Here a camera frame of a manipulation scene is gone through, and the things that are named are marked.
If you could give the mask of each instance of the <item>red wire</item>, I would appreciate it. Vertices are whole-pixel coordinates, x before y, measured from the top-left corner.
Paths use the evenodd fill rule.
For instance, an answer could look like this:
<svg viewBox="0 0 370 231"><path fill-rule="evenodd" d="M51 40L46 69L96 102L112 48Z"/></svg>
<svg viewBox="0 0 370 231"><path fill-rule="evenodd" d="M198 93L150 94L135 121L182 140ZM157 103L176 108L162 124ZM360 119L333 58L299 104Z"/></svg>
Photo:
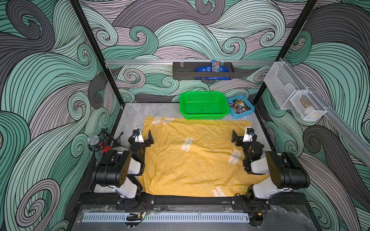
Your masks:
<svg viewBox="0 0 370 231"><path fill-rule="evenodd" d="M257 209L258 209L258 207L256 208L256 210L252 213L252 215L251 216L253 216L253 214L257 211Z"/></svg>
<svg viewBox="0 0 370 231"><path fill-rule="evenodd" d="M146 203L147 205L149 205L150 210L152 210L152 206L148 202L146 202L146 201L143 201L143 202Z"/></svg>

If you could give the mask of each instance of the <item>snack package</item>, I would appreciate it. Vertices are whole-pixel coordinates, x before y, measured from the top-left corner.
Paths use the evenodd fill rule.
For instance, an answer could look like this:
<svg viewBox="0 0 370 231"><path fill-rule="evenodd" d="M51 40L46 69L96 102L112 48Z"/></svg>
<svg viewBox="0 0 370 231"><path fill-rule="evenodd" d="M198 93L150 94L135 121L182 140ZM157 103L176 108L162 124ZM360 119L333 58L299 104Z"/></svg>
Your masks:
<svg viewBox="0 0 370 231"><path fill-rule="evenodd" d="M212 72L220 72L220 62L212 60Z"/></svg>
<svg viewBox="0 0 370 231"><path fill-rule="evenodd" d="M218 68L219 72L229 72L229 69L224 66L220 66ZM194 72L212 72L212 66L205 66L205 67L198 67L194 70Z"/></svg>

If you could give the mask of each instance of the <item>blue plastic bin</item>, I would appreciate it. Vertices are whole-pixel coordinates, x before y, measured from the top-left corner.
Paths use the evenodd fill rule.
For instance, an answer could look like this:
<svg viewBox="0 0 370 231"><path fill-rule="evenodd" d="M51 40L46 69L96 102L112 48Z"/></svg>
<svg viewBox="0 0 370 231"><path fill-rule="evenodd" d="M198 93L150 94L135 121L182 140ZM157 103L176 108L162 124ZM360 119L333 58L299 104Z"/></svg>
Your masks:
<svg viewBox="0 0 370 231"><path fill-rule="evenodd" d="M242 112L240 114L236 114L229 106L229 109L230 109L230 115L234 118L234 119L240 119L242 117L245 117L245 116L249 116L251 114L253 114L254 112L254 106L243 96L243 95L238 95L238 96L234 96L234 97L231 97L231 98L228 98L227 101L228 101L228 104L229 103L232 103L233 99L238 99L238 100L241 100L241 99L244 99L244 103L246 105L248 105L250 107L250 110L249 111L246 111L246 112Z"/></svg>

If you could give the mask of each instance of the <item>microphone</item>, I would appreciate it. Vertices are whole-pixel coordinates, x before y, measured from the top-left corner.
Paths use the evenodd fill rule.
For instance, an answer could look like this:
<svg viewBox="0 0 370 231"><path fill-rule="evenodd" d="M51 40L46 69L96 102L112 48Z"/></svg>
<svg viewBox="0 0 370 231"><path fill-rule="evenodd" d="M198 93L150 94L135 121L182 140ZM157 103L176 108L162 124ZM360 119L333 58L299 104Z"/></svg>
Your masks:
<svg viewBox="0 0 370 231"><path fill-rule="evenodd" d="M108 145L104 145L104 142L100 139L99 136L90 136L88 139L87 139L87 143L89 144L89 149L92 151L92 152L97 152L97 150L92 150L91 147L94 147L98 150L102 150L104 153L106 153L108 150L113 150L110 146Z"/></svg>
<svg viewBox="0 0 370 231"><path fill-rule="evenodd" d="M87 139L87 143L91 146L97 145L100 141L99 136L91 136Z"/></svg>

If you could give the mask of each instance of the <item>white vent strip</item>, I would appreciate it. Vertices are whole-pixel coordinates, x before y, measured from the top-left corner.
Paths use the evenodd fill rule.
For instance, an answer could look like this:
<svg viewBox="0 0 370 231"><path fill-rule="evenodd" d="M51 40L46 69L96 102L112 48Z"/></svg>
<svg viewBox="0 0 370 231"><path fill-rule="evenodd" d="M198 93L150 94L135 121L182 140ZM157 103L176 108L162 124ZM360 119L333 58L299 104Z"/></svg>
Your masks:
<svg viewBox="0 0 370 231"><path fill-rule="evenodd" d="M85 213L82 222L127 222L129 213ZM247 213L151 213L143 222L249 223Z"/></svg>

